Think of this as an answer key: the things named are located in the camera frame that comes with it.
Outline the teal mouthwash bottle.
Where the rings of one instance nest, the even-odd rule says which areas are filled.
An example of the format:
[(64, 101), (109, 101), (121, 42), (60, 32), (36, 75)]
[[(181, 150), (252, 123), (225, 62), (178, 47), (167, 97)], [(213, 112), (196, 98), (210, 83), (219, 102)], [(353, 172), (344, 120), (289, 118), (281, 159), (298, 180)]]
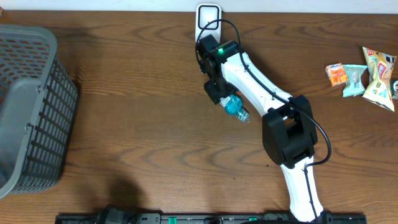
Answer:
[(236, 116), (243, 123), (249, 122), (250, 115), (244, 109), (243, 102), (240, 97), (231, 94), (225, 98), (220, 98), (220, 105), (229, 115)]

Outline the orange tissue pack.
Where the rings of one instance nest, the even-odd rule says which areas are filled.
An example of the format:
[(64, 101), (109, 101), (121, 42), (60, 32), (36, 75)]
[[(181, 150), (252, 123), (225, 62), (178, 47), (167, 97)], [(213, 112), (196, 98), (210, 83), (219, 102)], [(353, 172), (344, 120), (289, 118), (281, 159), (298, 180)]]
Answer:
[(325, 67), (325, 71), (331, 83), (331, 86), (344, 84), (348, 81), (348, 77), (341, 63), (327, 65)]

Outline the light teal small packet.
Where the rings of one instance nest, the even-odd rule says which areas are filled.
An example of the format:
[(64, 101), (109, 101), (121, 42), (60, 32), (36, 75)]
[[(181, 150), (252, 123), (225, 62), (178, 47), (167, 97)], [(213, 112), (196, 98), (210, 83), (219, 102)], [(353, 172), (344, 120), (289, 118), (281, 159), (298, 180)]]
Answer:
[(343, 89), (343, 97), (363, 95), (365, 88), (361, 81), (361, 76), (368, 68), (366, 65), (343, 65), (348, 77), (345, 88)]

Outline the yellow snack bag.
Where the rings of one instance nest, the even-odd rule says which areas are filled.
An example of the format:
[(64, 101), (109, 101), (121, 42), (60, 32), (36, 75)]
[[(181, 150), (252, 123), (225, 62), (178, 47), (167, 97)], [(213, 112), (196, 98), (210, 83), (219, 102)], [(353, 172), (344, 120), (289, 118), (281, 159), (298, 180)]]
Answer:
[(391, 93), (391, 75), (396, 56), (362, 47), (369, 71), (369, 85), (363, 98), (389, 111), (395, 112)]

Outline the green round-label packet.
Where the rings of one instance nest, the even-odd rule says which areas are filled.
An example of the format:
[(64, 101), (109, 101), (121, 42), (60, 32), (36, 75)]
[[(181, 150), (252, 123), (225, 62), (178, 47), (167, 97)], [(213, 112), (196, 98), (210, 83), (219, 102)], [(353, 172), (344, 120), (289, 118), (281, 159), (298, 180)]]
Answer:
[(391, 80), (391, 94), (392, 94), (392, 99), (395, 100), (398, 99), (398, 79)]

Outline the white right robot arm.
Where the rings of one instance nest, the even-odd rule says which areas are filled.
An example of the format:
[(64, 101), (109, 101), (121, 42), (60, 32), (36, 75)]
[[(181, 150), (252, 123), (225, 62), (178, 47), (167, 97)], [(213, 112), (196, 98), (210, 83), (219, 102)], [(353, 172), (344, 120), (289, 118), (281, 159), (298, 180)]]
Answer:
[(245, 117), (240, 91), (262, 117), (262, 143), (268, 156), (281, 167), (290, 197), (290, 211), (301, 222), (315, 221), (323, 212), (309, 165), (318, 142), (310, 103), (275, 86), (239, 51), (237, 42), (220, 44), (208, 34), (198, 40), (201, 71), (209, 80), (204, 89), (214, 104)]

